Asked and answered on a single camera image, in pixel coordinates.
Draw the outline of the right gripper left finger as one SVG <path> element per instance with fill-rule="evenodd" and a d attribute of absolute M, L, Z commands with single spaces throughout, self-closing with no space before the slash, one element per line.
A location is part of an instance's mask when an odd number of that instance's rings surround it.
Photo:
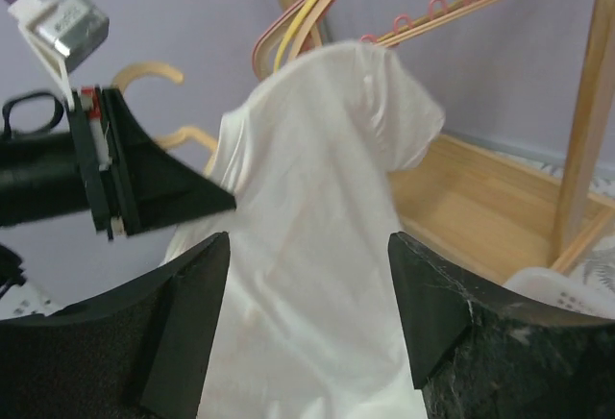
<path fill-rule="evenodd" d="M 108 292 L 3 321 L 2 416 L 195 417 L 229 265 L 214 234 Z"/>

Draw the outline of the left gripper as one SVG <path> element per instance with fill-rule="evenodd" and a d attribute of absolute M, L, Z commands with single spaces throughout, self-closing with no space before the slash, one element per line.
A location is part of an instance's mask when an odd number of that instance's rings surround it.
<path fill-rule="evenodd" d="M 132 115 L 122 92 L 73 91 L 68 105 L 36 90 L 2 107 L 1 224 L 89 211 L 98 232 L 135 235 L 234 210 L 234 196 L 167 154 Z M 47 102 L 50 120 L 30 132 L 18 106 Z"/>

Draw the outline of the peach plastic hanger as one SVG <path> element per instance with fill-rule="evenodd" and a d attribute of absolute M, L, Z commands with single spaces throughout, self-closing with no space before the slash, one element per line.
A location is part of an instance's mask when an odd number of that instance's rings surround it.
<path fill-rule="evenodd" d="M 205 175 L 211 172 L 216 128 L 196 106 L 183 71 L 166 62 L 136 62 L 117 72 L 111 84 L 160 148 Z"/>

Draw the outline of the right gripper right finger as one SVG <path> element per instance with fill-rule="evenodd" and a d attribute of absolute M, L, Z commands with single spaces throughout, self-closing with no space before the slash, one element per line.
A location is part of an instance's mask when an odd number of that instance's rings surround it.
<path fill-rule="evenodd" d="M 507 290 L 405 233 L 388 256 L 430 418 L 613 417 L 613 320 Z"/>

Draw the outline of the white t shirt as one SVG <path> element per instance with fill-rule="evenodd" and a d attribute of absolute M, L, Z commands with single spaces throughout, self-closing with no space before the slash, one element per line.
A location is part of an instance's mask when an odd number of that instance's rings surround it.
<path fill-rule="evenodd" d="M 418 165 L 442 108 L 391 50 L 348 41 L 285 65 L 221 121 L 212 180 L 233 211 L 183 224 L 231 259 L 202 418 L 422 418 L 387 253 L 388 174 Z"/>

